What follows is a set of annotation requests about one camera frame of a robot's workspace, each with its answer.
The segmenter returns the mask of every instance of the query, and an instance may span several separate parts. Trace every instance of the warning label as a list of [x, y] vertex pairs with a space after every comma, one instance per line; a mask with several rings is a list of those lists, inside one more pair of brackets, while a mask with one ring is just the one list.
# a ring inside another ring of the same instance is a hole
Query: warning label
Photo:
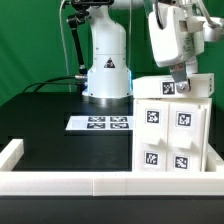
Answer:
[[114, 62], [111, 58], [107, 60], [107, 63], [105, 64], [104, 68], [115, 68]]

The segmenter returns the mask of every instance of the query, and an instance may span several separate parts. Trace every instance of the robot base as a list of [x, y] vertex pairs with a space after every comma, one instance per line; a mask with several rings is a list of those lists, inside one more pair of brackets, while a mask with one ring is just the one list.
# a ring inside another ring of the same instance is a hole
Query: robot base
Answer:
[[126, 104], [133, 101], [133, 95], [129, 95], [122, 98], [99, 98], [99, 97], [92, 97], [92, 96], [85, 96], [82, 95], [82, 100], [85, 102], [96, 103], [100, 105], [121, 105]]

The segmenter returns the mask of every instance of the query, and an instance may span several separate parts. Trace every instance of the black cable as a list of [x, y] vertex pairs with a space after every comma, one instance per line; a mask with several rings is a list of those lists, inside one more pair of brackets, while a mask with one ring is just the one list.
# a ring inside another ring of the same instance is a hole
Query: black cable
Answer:
[[163, 30], [164, 27], [163, 27], [162, 20], [161, 20], [160, 14], [159, 14], [159, 5], [158, 5], [158, 3], [159, 3], [159, 0], [155, 0], [154, 4], [155, 4], [156, 21], [157, 21], [157, 24], [158, 24], [159, 28], [161, 30]]
[[77, 85], [78, 83], [77, 82], [68, 82], [68, 83], [54, 83], [54, 82], [38, 82], [38, 83], [33, 83], [29, 86], [27, 86], [22, 93], [25, 93], [27, 91], [27, 89], [33, 87], [33, 86], [36, 86], [36, 85]]
[[55, 81], [61, 81], [61, 80], [66, 80], [66, 79], [73, 79], [75, 78], [74, 75], [70, 75], [70, 76], [61, 76], [61, 77], [57, 77], [57, 78], [53, 78], [53, 79], [49, 79], [45, 82], [43, 82], [42, 84], [40, 84], [39, 86], [37, 86], [33, 92], [37, 92], [39, 89], [41, 89], [43, 86], [45, 86], [46, 84], [44, 83], [48, 83], [48, 82], [55, 82]]

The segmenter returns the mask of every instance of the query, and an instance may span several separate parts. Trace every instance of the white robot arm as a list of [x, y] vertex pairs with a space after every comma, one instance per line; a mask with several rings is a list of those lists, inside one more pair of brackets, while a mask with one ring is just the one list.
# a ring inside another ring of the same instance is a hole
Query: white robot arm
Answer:
[[155, 61], [170, 66], [179, 93], [190, 91], [187, 75], [197, 73], [196, 56], [204, 41], [223, 39], [224, 20], [210, 18], [202, 0], [154, 0], [153, 9], [148, 20]]
[[72, 0], [71, 4], [78, 13], [75, 19], [70, 19], [71, 23], [69, 21], [72, 32], [76, 32], [77, 23], [82, 24], [84, 20], [88, 20], [92, 31], [93, 65], [88, 72], [85, 72], [82, 57], [78, 55], [80, 77], [86, 79], [87, 85], [82, 93], [83, 99], [100, 104], [127, 101], [132, 96], [132, 88], [131, 72], [126, 66], [126, 32], [111, 20], [108, 9], [130, 9], [130, 4], [132, 8], [140, 7], [143, 0]]

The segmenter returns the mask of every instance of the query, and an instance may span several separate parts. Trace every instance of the white block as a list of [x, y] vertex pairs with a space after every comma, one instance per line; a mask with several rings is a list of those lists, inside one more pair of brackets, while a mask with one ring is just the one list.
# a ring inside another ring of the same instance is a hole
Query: white block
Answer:
[[147, 98], [202, 98], [214, 92], [214, 74], [189, 75], [191, 91], [178, 93], [172, 76], [145, 76], [133, 80], [133, 96]]
[[206, 110], [192, 102], [171, 102], [167, 171], [201, 171]]
[[23, 140], [13, 139], [0, 153], [0, 171], [13, 170], [23, 154]]
[[125, 195], [126, 173], [102, 173], [93, 179], [93, 196]]
[[135, 99], [133, 170], [204, 171], [211, 102]]
[[92, 195], [93, 173], [0, 172], [1, 195]]
[[206, 164], [207, 172], [224, 172], [224, 161], [223, 159], [215, 152], [215, 150], [208, 145], [208, 159]]
[[134, 171], [165, 171], [169, 103], [134, 101]]

